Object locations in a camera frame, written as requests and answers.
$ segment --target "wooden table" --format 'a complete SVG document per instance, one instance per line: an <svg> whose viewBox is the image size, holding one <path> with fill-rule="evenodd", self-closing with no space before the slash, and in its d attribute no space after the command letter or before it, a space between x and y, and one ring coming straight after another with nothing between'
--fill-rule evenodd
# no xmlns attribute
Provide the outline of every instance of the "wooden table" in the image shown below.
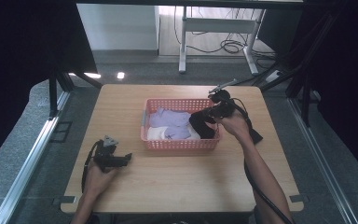
<svg viewBox="0 0 358 224"><path fill-rule="evenodd" d="M93 144L106 134L119 142L116 156L132 153L132 159L100 197L94 212L252 211L255 200L243 170L240 145L223 128L223 137L215 150L193 154L156 154L145 149L140 137L145 99L207 98L213 88L104 85L64 194L75 196L76 201L62 203L62 211L75 212L81 196L84 162ZM244 102L254 128L264 137L256 147L281 184L290 209L302 210L303 203L291 203L289 199L299 194L298 189L260 90L256 87L226 87L225 90Z"/></svg>

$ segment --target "metal frame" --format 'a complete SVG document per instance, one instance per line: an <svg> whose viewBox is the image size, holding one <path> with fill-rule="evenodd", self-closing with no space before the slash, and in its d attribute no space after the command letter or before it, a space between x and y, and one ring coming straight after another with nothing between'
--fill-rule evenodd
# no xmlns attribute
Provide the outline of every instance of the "metal frame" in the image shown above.
<svg viewBox="0 0 358 224"><path fill-rule="evenodd" d="M335 1L258 1L258 0L76 0L85 4L113 4L139 6L185 6L185 7L242 7L263 9L302 9L309 7L333 7Z"/></svg>
<svg viewBox="0 0 358 224"><path fill-rule="evenodd" d="M101 84L100 82L92 79L91 77L86 76L86 74L84 74L83 72L75 72L75 75L77 75L78 77L80 77L83 80L87 81L89 84L91 84L92 86L94 86L97 89L101 89L103 87L103 84Z"/></svg>
<svg viewBox="0 0 358 224"><path fill-rule="evenodd" d="M257 76L259 74L252 56L252 48L260 28L265 9L261 10L260 15L255 21L188 18L186 10L187 7L183 7L182 41L179 50L179 73L183 74L186 72L186 32L213 32L249 34L249 44L243 49L243 53L249 64L252 76Z"/></svg>
<svg viewBox="0 0 358 224"><path fill-rule="evenodd" d="M42 157L43 151L48 143L49 138L51 137L54 128L57 125L58 120L60 119L62 109L67 103L67 100L70 96L69 92L63 92L58 100L58 113L53 119L46 121L42 131L37 137L33 148L31 149L27 159L22 165L19 174L14 180L10 190L7 193L6 198L0 206L0 224L8 223L9 219L13 215L13 212L19 202L19 199L28 184L29 179L31 178L34 168L36 167L39 159Z"/></svg>
<svg viewBox="0 0 358 224"><path fill-rule="evenodd" d="M301 129L301 132L303 133L309 147L310 151L313 155L313 158L315 159L316 164L318 165L322 176L324 177L324 181L327 185L327 187L330 190L330 193L332 194L334 200L336 201L337 207L339 212L341 213L342 217L344 218L345 223L352 224L352 223L358 223L358 219L356 218L356 215L353 213L353 210L351 208L351 204L345 194L345 192L342 190L341 186L338 184L336 177L333 174L333 171L331 170L330 166L328 165L328 162L326 158L324 157L324 154L321 151L321 148L318 145L318 142L316 141L315 137L313 136L312 131L310 130L310 127L304 122L304 120L301 117L301 111L297 104L296 99L288 98L288 104L290 108L292 109L293 114L296 117L296 121L298 126Z"/></svg>

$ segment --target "clothing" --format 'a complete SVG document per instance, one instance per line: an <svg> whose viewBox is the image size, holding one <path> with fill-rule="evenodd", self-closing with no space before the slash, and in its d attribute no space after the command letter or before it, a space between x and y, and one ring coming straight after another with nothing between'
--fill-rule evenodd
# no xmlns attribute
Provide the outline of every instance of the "clothing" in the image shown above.
<svg viewBox="0 0 358 224"><path fill-rule="evenodd" d="M200 135L201 139L214 138L214 129L206 124L206 122L211 124L216 123L213 118L206 117L203 115L202 111L198 111L191 114L189 121L194 130Z"/></svg>
<svg viewBox="0 0 358 224"><path fill-rule="evenodd" d="M167 126L158 128L150 127L147 130L147 140L171 139L169 136L166 136L165 131L167 129ZM187 129L190 132L190 136L186 139L200 139L200 135L193 129L190 124L187 125Z"/></svg>
<svg viewBox="0 0 358 224"><path fill-rule="evenodd" d="M187 139L191 136L187 128L190 114L159 107L156 113L150 115L149 124L152 128L167 127L164 135L167 139Z"/></svg>

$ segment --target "folded clothes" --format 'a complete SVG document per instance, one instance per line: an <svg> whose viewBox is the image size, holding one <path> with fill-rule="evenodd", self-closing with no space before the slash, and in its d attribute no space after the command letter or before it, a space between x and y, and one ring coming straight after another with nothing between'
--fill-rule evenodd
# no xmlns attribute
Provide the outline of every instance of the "folded clothes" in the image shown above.
<svg viewBox="0 0 358 224"><path fill-rule="evenodd" d="M156 113L150 115L150 127L186 127L190 114L187 112L177 112L159 107Z"/></svg>
<svg viewBox="0 0 358 224"><path fill-rule="evenodd" d="M193 127L190 124L188 124L186 127L188 129L188 132L190 133L190 136L187 137L186 139L200 139L200 135L193 129ZM158 128L150 127L147 130L147 140L173 139L173 138L166 136L165 131L168 128L169 127L167 127L167 126L158 127Z"/></svg>
<svg viewBox="0 0 358 224"><path fill-rule="evenodd" d="M187 128L190 114L177 112L159 107L156 113L150 115L149 124L152 128L167 127L164 131L168 139L186 139L191 136Z"/></svg>

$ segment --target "basket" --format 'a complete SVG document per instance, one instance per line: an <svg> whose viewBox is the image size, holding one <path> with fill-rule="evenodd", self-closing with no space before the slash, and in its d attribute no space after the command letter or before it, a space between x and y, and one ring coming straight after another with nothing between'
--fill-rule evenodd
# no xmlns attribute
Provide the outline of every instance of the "basket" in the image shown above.
<svg viewBox="0 0 358 224"><path fill-rule="evenodd" d="M141 139L145 142L146 148L150 150L215 149L221 138L217 123L213 125L215 135L212 139L147 140L150 114L155 113L159 107L192 114L212 105L213 102L210 99L147 99L141 127Z"/></svg>

